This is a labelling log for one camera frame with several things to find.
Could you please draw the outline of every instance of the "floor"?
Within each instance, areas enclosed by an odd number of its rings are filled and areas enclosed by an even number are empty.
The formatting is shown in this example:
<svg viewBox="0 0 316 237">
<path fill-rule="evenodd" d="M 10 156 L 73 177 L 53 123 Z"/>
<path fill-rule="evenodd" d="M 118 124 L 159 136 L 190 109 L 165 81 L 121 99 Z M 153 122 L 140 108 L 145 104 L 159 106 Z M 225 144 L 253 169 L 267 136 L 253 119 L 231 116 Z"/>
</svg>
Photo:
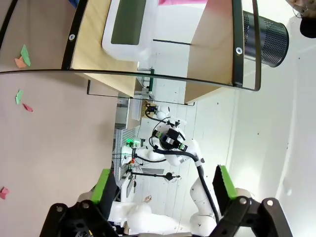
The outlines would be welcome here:
<svg viewBox="0 0 316 237">
<path fill-rule="evenodd" d="M 72 206 L 111 166 L 117 100 L 86 86 L 72 74 L 0 76 L 2 237 L 39 236 L 52 204 Z M 33 112 L 16 105 L 19 89 Z"/>
</svg>

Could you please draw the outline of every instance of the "wooden panel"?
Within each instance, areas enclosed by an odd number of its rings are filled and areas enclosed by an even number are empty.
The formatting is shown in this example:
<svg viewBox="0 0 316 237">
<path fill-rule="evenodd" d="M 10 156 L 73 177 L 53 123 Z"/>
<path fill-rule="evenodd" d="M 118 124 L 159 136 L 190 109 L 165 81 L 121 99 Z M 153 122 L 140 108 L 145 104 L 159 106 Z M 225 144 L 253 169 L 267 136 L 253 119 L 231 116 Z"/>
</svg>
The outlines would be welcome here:
<svg viewBox="0 0 316 237">
<path fill-rule="evenodd" d="M 73 69 L 136 72 L 137 63 L 116 60 L 101 45 L 111 0 L 89 0 L 81 22 L 71 67 Z M 86 74 L 110 88 L 134 96 L 135 77 Z"/>
<path fill-rule="evenodd" d="M 208 0 L 190 46 L 188 77 L 232 83 L 233 38 L 232 1 Z M 187 82 L 185 103 L 208 96 L 216 89 Z"/>
</svg>

